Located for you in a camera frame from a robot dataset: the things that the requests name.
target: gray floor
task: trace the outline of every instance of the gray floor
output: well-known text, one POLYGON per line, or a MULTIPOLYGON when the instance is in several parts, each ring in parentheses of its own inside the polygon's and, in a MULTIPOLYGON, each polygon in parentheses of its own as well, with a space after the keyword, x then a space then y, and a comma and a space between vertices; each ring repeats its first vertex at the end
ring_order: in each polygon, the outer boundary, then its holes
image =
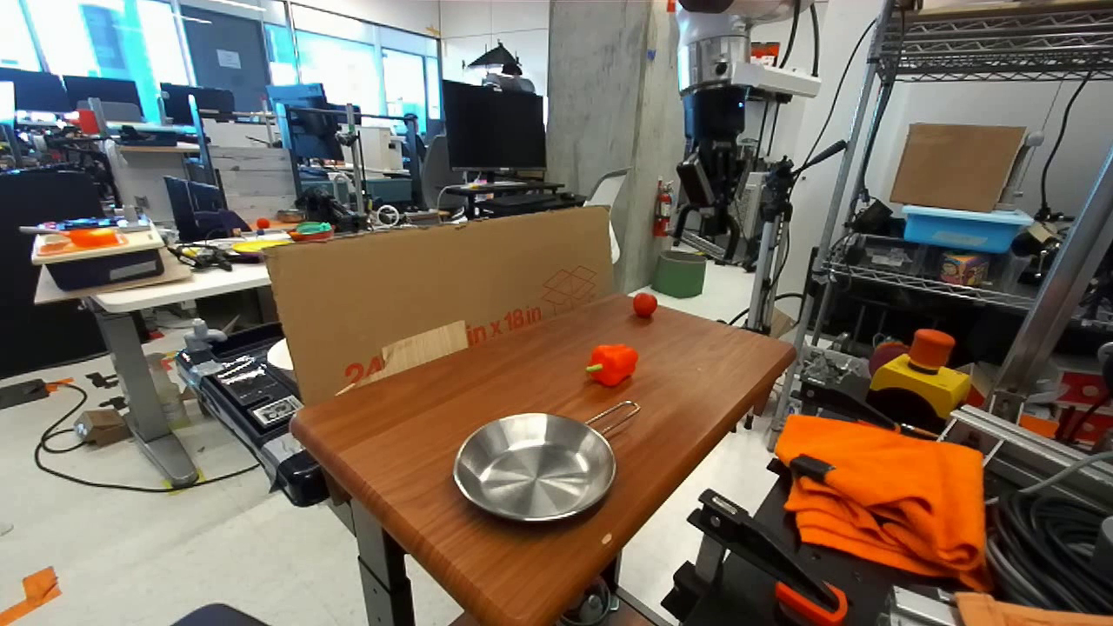
MULTIPOLYGON (((748 274, 709 268, 698 298, 665 304, 719 321, 745 309, 745 298, 748 274)), ((38 376, 75 376, 89 385, 85 372, 108 372, 108 363, 38 376)), ((108 495, 38 472, 31 449, 75 399, 78 394, 60 390, 0 409, 0 608, 20 597, 25 573, 55 568, 62 596, 31 613, 28 626, 174 622, 210 602, 229 602, 274 626, 366 622, 347 528, 327 509, 294 509, 282 495, 267 495, 264 472, 180 495, 108 495)), ((251 464, 220 423, 186 420, 179 435, 206 478, 251 464)), ((129 441, 50 464, 91 479, 162 482, 129 441)), ((754 509, 773 488, 764 464, 763 435, 733 430, 628 546, 622 589, 657 608, 672 569, 696 555, 698 536, 686 514, 698 491, 716 488, 754 509)), ((419 564, 410 579, 419 622, 441 626, 460 617, 419 564)))

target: fire extinguisher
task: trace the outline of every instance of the fire extinguisher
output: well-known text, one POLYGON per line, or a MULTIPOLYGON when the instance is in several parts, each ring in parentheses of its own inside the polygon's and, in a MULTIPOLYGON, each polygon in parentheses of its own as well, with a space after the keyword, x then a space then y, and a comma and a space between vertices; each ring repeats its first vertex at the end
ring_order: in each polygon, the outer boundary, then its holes
POLYGON ((672 188, 665 180, 653 193, 653 238, 672 238, 672 188))

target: blue bin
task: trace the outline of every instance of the blue bin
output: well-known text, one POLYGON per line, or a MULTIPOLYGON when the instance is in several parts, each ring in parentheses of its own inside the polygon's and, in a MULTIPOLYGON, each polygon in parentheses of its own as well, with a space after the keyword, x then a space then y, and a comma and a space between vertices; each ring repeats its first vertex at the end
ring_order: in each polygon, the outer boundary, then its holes
POLYGON ((946 249, 1008 255, 1013 241, 1035 227, 1020 210, 953 212, 905 205, 905 241, 946 249))

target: orange towel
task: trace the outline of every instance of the orange towel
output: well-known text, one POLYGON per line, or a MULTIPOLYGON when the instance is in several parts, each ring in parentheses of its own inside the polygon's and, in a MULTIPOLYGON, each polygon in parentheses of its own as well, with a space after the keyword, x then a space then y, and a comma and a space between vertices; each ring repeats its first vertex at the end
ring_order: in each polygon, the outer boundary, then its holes
POLYGON ((980 453, 795 413, 776 457, 799 544, 986 590, 980 453))

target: shelf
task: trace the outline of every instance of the shelf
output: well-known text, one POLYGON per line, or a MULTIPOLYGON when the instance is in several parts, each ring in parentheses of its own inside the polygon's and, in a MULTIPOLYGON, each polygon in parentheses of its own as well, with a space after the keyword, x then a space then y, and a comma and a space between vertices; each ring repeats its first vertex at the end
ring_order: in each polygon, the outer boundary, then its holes
POLYGON ((831 273, 838 278, 854 278, 854 283, 872 283, 872 285, 890 285, 890 289, 942 297, 942 298, 963 298, 963 304, 999 307, 999 309, 1031 309, 1038 304, 1035 293, 946 285, 937 278, 898 274, 898 273, 885 273, 885 268, 862 268, 862 263, 831 263, 831 273))
POLYGON ((887 14, 879 76, 1054 79, 1113 76, 1113 2, 887 14))

